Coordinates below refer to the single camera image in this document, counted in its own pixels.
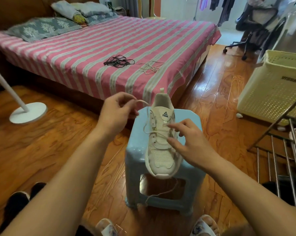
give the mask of white sneaker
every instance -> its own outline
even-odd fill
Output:
[[[174,107],[169,95],[160,89],[150,108],[149,143],[145,154],[146,167],[151,175],[159,179],[171,178],[182,163],[182,156],[167,142],[168,137],[177,138],[175,130],[167,124],[175,123]]]

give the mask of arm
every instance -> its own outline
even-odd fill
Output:
[[[296,207],[288,205],[219,156],[190,119],[169,127],[186,139],[185,146],[174,138],[168,138],[169,144],[188,163],[204,170],[219,184],[257,235],[296,235]]]
[[[106,148],[135,111],[135,97],[118,93],[103,105],[95,129],[63,168],[18,214],[3,236],[75,235]]]

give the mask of white pillow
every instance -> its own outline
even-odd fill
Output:
[[[73,19],[74,15],[81,14],[79,11],[77,11],[71,4],[66,2],[65,0],[55,2],[51,5],[54,11],[58,12],[64,17],[67,17],[68,19]]]
[[[109,9],[107,6],[92,1],[88,1],[86,3],[72,3],[71,5],[76,10],[80,11],[84,17],[90,17],[111,12],[111,9]]]

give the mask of forearm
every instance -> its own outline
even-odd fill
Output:
[[[296,208],[220,158],[207,172],[239,208],[258,235],[296,235]]]
[[[75,235],[108,141],[95,131],[2,234]]]

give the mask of pink and white striped sheet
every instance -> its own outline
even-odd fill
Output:
[[[160,88],[172,96],[220,36],[210,22],[119,17],[33,43],[0,32],[0,50],[12,64],[95,98],[125,91],[151,103]],[[136,64],[103,65],[118,54]],[[146,75],[137,63],[150,60],[165,64]]]

